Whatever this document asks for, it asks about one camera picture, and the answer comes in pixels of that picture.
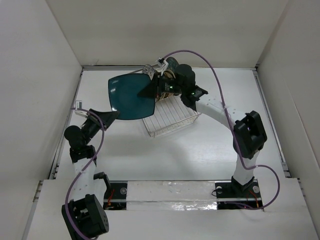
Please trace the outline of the blue floral white plate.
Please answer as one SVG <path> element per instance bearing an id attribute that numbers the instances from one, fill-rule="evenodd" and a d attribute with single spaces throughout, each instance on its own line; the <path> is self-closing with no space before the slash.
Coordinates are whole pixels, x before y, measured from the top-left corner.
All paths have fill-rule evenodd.
<path id="1" fill-rule="evenodd" d="M 153 66 L 146 64 L 142 70 L 141 70 L 142 74 L 148 75 L 150 80 L 153 79 L 154 75 L 157 73 L 157 71 L 154 69 Z"/>

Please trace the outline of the plain cream plate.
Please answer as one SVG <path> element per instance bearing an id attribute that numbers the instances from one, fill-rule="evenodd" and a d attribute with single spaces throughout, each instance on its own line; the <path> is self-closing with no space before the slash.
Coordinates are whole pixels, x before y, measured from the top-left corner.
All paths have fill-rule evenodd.
<path id="1" fill-rule="evenodd" d="M 168 69 L 168 70 L 165 70 L 165 71 L 163 72 L 162 77 L 163 77 L 164 79 L 170 80 L 170 81 L 173 81 L 173 80 L 176 79 L 175 74 L 173 73 L 173 71 L 171 71 L 171 70 L 169 70 L 169 69 Z"/>

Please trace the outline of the square teal plate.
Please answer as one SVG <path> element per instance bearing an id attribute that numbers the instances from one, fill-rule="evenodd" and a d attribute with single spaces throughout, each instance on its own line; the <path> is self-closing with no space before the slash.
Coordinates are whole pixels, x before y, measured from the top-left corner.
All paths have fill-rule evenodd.
<path id="1" fill-rule="evenodd" d="M 151 83 L 147 74 L 127 73 L 108 80 L 108 97 L 118 120 L 133 121 L 150 117 L 155 112 L 155 98 L 140 97 L 139 93 Z"/>

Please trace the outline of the brown gold patterned plate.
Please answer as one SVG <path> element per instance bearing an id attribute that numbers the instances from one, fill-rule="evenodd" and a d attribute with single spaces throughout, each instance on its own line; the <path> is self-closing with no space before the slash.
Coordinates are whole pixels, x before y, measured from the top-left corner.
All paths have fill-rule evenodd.
<path id="1" fill-rule="evenodd" d="M 155 102 L 162 101 L 164 99 L 170 98 L 172 96 L 179 96 L 179 93 L 168 93 L 168 92 L 163 92 L 163 93 L 157 93 L 155 96 Z"/>

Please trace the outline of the round teal plate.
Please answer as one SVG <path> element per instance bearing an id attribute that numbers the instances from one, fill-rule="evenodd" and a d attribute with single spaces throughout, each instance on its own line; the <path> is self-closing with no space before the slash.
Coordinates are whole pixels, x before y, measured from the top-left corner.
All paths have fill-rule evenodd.
<path id="1" fill-rule="evenodd" d="M 174 57 L 170 56 L 166 59 L 166 62 L 168 63 L 167 70 L 175 73 L 176 68 L 179 66 L 178 61 Z"/>

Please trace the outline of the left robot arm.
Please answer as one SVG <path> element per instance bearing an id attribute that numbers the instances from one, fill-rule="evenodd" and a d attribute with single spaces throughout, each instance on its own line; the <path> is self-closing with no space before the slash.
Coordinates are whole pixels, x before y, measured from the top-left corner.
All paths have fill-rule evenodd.
<path id="1" fill-rule="evenodd" d="M 73 240 L 96 240 L 109 231 L 103 204 L 111 194 L 111 184 L 106 173 L 96 172 L 101 148 L 95 148 L 90 141 L 99 131 L 105 132 L 119 114 L 89 109 L 81 127 L 70 125 L 64 131 L 75 178 L 67 190 L 61 213 Z"/>

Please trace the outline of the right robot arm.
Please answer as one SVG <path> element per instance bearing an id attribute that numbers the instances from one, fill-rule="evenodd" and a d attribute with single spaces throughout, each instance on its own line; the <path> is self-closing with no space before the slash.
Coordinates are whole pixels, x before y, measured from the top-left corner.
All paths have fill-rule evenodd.
<path id="1" fill-rule="evenodd" d="M 237 197 L 246 194 L 254 181 L 258 155 L 268 139 L 259 113 L 254 110 L 245 113 L 226 107 L 196 84 L 196 74 L 187 64 L 163 72 L 146 65 L 141 72 L 150 77 L 151 83 L 140 91 L 140 97 L 178 95 L 186 107 L 214 119 L 231 131 L 233 148 L 237 153 L 231 191 Z"/>

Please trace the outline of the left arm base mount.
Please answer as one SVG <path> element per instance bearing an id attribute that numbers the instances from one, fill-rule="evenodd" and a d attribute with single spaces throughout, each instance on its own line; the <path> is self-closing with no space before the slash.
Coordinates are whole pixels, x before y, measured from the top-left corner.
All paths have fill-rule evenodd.
<path id="1" fill-rule="evenodd" d="M 127 209 L 127 181 L 111 181 L 110 188 L 104 194 L 103 209 L 107 211 Z"/>

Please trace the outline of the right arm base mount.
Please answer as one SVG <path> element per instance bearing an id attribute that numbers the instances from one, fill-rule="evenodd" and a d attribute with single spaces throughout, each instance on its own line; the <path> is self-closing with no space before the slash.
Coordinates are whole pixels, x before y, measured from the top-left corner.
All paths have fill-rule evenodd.
<path id="1" fill-rule="evenodd" d="M 254 178 L 244 186 L 233 179 L 216 181 L 211 195 L 216 197 L 218 210 L 258 209 L 263 206 L 259 183 Z"/>

